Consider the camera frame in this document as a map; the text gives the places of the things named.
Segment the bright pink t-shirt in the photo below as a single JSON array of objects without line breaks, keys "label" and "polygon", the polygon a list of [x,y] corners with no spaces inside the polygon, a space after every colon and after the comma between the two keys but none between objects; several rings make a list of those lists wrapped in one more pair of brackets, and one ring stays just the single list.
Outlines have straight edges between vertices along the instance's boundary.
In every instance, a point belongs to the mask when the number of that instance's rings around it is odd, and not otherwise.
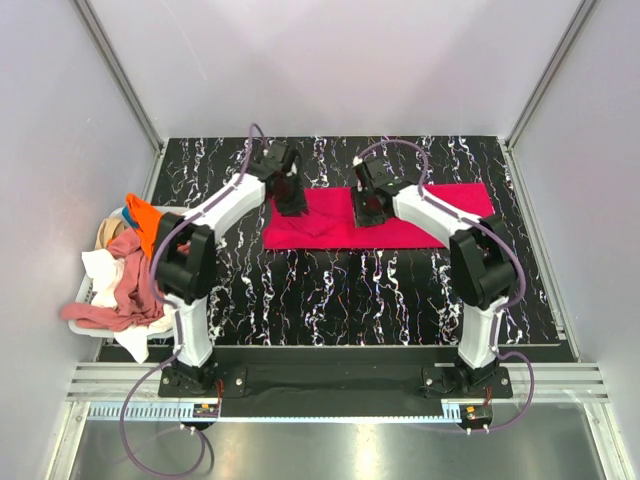
[{"label": "bright pink t-shirt", "polygon": [[[335,249],[423,249],[446,248],[448,233],[433,236],[429,231],[403,219],[391,218],[378,226],[358,227],[355,222],[351,191],[347,187],[307,189],[308,212],[286,217],[275,211],[263,233],[268,250]],[[426,207],[447,220],[445,212],[422,199],[429,196],[460,216],[479,219],[494,209],[482,183],[415,185],[405,188],[400,197],[411,198],[418,207]]]}]

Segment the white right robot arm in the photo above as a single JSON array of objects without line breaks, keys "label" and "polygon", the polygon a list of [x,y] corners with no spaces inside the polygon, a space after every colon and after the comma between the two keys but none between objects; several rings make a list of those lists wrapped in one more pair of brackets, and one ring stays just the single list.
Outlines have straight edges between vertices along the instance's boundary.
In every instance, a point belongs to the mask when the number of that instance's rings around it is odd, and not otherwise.
[{"label": "white right robot arm", "polygon": [[377,158],[356,157],[357,185],[351,189],[355,224],[382,225],[392,218],[438,240],[450,255],[451,286],[463,302],[462,335],[454,365],[426,379],[425,392],[476,396],[497,373],[501,310],[517,279],[503,249],[504,223],[496,215],[463,211],[408,180],[386,171]]}]

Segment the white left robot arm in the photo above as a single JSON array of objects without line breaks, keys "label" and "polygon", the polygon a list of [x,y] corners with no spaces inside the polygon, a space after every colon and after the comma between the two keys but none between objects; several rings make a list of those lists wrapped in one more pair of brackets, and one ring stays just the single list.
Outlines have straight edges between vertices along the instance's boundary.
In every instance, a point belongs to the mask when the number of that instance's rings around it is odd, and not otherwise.
[{"label": "white left robot arm", "polygon": [[218,385],[206,313],[217,275],[216,241],[269,199],[283,216],[305,214],[300,167],[298,150],[273,141],[201,205],[182,215],[162,215],[150,277],[173,310],[174,350],[162,368],[164,387],[203,396]]}]

